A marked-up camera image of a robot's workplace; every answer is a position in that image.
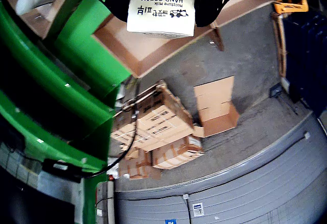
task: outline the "white box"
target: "white box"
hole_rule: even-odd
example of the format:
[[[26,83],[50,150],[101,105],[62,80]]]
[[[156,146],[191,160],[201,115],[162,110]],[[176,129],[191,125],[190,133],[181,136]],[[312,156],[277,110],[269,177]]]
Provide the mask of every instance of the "white box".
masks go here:
[[[127,31],[154,37],[194,35],[194,0],[130,0]]]

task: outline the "concrete floor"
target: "concrete floor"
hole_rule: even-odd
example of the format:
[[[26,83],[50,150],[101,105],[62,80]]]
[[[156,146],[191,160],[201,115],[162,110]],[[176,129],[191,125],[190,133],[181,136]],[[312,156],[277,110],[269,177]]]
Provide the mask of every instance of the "concrete floor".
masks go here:
[[[267,98],[269,88],[279,82],[271,11],[269,5],[222,27],[224,52],[205,36],[142,78],[141,90],[164,79],[197,121],[193,87],[234,75],[232,102],[241,117],[235,129],[202,140],[204,156],[164,170],[160,181],[120,178],[116,191],[167,186],[217,172],[273,143],[309,113],[298,104],[297,116],[284,103]]]

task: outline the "blue sticker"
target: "blue sticker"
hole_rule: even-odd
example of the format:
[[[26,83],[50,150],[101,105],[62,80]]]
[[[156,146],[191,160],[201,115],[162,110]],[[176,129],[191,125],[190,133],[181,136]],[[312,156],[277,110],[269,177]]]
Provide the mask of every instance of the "blue sticker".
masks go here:
[[[165,224],[176,224],[176,219],[172,219],[172,220],[165,220]]]

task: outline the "black cable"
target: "black cable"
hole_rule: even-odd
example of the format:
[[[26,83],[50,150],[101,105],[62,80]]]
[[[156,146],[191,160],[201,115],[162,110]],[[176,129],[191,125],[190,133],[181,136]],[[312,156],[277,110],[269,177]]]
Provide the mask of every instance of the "black cable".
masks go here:
[[[106,198],[103,198],[101,200],[99,200],[97,203],[96,203],[96,207],[98,206],[98,203],[100,203],[101,201],[103,200],[109,200],[109,199],[112,199],[113,197],[106,197]]]
[[[186,199],[186,205],[188,207],[188,214],[189,214],[189,222],[192,224],[192,219],[191,219],[191,213],[190,213],[190,205],[189,205],[189,199]]]
[[[133,115],[132,115],[132,121],[131,123],[135,122],[135,129],[134,129],[134,135],[133,135],[133,139],[132,139],[132,142],[131,144],[129,145],[129,147],[127,148],[126,151],[124,151],[122,153],[122,155],[120,155],[119,158],[117,158],[112,164],[104,167],[103,169],[97,171],[97,172],[84,172],[81,177],[83,178],[92,178],[92,177],[96,177],[98,175],[101,175],[105,172],[107,172],[108,170],[110,170],[111,168],[113,168],[116,164],[118,164],[125,156],[126,154],[129,152],[129,150],[132,148],[133,146],[133,143],[135,141],[135,138],[136,138],[136,130],[137,130],[137,117],[138,117],[138,110],[137,110],[137,103],[136,103],[136,99],[137,99],[137,95],[139,93],[139,85],[140,85],[140,81],[139,79],[136,80],[136,89],[135,89],[135,97],[134,97],[134,106],[133,106]]]

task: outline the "orange bracket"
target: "orange bracket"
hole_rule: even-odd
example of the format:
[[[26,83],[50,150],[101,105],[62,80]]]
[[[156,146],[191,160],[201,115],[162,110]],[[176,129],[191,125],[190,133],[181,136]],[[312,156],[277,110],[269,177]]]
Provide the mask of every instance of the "orange bracket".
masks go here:
[[[309,6],[307,0],[301,0],[301,4],[283,3],[281,1],[276,1],[275,10],[279,14],[287,12],[307,12],[309,11]]]

